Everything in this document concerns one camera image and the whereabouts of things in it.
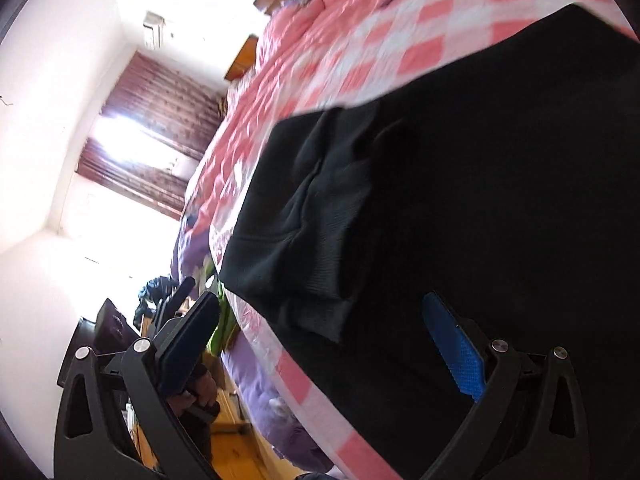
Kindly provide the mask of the left hand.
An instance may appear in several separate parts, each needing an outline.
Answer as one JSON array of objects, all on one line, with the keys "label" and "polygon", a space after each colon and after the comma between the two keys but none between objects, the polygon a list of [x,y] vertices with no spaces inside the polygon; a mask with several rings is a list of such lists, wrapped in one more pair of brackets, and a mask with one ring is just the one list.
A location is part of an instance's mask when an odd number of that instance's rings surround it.
[{"label": "left hand", "polygon": [[217,404],[218,387],[212,373],[204,364],[198,364],[191,374],[186,390],[166,399],[176,416],[181,416],[196,406],[207,414],[213,414]]}]

